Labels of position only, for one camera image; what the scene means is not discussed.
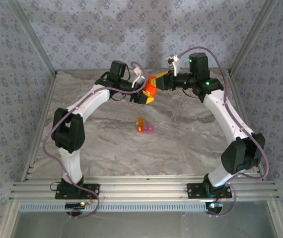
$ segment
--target blue floral wallpaper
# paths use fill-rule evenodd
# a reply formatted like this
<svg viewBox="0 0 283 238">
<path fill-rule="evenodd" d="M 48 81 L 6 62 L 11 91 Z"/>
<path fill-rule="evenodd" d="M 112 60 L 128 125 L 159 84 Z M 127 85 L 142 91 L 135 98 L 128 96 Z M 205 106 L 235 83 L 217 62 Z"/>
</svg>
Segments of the blue floral wallpaper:
<svg viewBox="0 0 283 238">
<path fill-rule="evenodd" d="M 0 0 L 0 217 L 21 178 L 52 77 Z"/>
<path fill-rule="evenodd" d="M 91 69 L 114 59 L 167 67 L 167 56 L 197 45 L 229 67 L 264 0 L 19 2 L 56 69 Z"/>
<path fill-rule="evenodd" d="M 267 140 L 270 176 L 277 182 L 283 203 L 283 0 L 275 6 L 235 79 L 251 126 Z"/>
</svg>

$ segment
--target pink block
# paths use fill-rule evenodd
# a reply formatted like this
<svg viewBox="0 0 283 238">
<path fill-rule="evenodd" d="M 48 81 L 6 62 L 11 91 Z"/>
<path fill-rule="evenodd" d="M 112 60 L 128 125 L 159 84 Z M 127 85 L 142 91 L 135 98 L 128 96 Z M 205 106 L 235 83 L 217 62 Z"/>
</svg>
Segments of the pink block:
<svg viewBox="0 0 283 238">
<path fill-rule="evenodd" d="M 154 132 L 154 126 L 153 125 L 144 125 L 143 131 L 147 133 L 153 133 Z"/>
</svg>

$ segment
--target gray marble floor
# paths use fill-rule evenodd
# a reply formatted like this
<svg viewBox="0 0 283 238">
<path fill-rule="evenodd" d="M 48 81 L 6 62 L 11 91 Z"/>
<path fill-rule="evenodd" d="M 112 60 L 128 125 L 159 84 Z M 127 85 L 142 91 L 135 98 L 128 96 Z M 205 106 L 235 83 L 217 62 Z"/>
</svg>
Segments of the gray marble floor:
<svg viewBox="0 0 283 238">
<path fill-rule="evenodd" d="M 59 72 L 32 177 L 59 177 L 59 164 L 42 151 L 42 141 L 52 128 L 56 108 L 66 108 L 90 90 L 105 70 Z M 156 75 L 163 70 L 148 70 Z M 223 82 L 217 70 L 212 77 Z M 143 117 L 155 133 L 136 130 Z M 227 147 L 225 136 L 212 113 L 181 90 L 159 91 L 149 105 L 109 100 L 85 123 L 86 140 L 81 148 L 81 168 L 86 176 L 204 175 L 220 164 Z M 59 156 L 53 141 L 48 151 Z"/>
</svg>

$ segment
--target black mounting bracket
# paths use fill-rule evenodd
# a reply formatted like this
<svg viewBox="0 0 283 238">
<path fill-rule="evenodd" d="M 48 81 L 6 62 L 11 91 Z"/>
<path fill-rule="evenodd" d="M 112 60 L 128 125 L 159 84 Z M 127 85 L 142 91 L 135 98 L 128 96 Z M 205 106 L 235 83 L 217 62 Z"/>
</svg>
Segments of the black mounting bracket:
<svg viewBox="0 0 283 238">
<path fill-rule="evenodd" d="M 77 183 L 77 185 L 89 189 L 99 195 L 100 192 L 100 184 L 98 183 L 83 183 L 82 179 Z M 61 183 L 58 184 L 56 190 L 55 199 L 57 200 L 66 200 L 66 199 L 77 199 L 77 200 L 88 200 L 88 199 L 96 199 L 93 194 L 90 194 L 84 190 L 81 190 L 75 187 L 73 184 L 66 182 L 63 178 L 61 179 Z"/>
<path fill-rule="evenodd" d="M 205 175 L 202 183 L 188 183 L 186 191 L 189 199 L 232 198 L 232 192 L 229 186 L 213 187 L 208 175 Z"/>
</svg>

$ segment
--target patterned wallpaper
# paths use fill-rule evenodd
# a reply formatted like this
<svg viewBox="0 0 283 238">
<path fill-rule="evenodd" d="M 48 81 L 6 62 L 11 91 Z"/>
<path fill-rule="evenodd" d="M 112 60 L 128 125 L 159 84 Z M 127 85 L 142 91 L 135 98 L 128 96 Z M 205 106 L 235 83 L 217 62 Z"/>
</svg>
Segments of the patterned wallpaper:
<svg viewBox="0 0 283 238">
<path fill-rule="evenodd" d="M 167 67 L 167 56 L 197 45 L 229 67 L 263 1 L 19 0 L 56 69 L 114 59 Z"/>
<path fill-rule="evenodd" d="M 0 0 L 0 217 L 21 172 L 51 76 L 5 0 Z"/>
<path fill-rule="evenodd" d="M 252 128 L 267 140 L 270 176 L 277 181 L 283 203 L 283 0 L 235 78 Z"/>
</svg>

